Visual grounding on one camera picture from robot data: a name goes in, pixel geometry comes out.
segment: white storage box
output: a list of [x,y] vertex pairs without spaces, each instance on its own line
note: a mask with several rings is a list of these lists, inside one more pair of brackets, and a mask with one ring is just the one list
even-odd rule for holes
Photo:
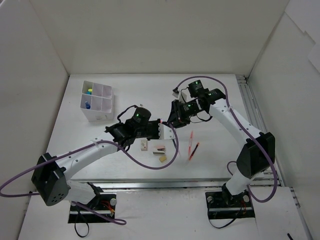
[[111,86],[84,81],[80,108],[89,122],[114,119],[114,91]]

